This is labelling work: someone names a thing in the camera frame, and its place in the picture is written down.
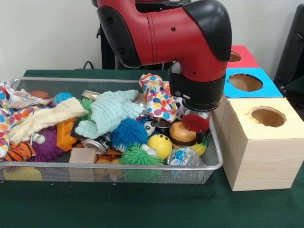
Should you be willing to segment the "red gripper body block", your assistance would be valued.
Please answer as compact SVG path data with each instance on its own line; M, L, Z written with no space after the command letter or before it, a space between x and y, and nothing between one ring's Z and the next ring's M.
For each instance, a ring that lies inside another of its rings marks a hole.
M182 123L186 129L196 133L204 133L209 129L210 110L183 108Z

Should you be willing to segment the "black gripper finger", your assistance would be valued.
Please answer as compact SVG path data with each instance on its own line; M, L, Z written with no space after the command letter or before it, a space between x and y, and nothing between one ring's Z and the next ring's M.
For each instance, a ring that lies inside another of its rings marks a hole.
M205 143L208 140L208 136L210 134L210 130L207 130L203 133L197 133L197 144Z

